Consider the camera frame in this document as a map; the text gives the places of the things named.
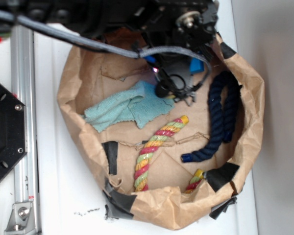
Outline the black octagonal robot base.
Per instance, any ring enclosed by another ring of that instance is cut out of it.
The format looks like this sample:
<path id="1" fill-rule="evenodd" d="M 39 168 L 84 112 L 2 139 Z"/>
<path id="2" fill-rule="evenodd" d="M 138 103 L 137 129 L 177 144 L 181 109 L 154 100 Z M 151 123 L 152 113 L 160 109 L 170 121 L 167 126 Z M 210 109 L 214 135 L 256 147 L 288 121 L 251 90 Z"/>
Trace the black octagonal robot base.
<path id="1" fill-rule="evenodd" d="M 25 153 L 25 106 L 0 84 L 0 182 Z"/>

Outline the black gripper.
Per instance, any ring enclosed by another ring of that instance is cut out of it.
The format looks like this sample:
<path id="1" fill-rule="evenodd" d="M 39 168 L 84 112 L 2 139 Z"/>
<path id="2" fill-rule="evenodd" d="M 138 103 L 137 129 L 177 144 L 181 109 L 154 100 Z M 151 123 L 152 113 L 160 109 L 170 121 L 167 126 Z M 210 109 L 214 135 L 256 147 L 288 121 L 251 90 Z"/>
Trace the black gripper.
<path id="1" fill-rule="evenodd" d="M 211 73 L 207 47 L 216 34 L 216 0 L 108 0 L 103 33 L 138 32 L 153 49 L 143 56 L 153 68 L 160 98 L 191 106 Z"/>

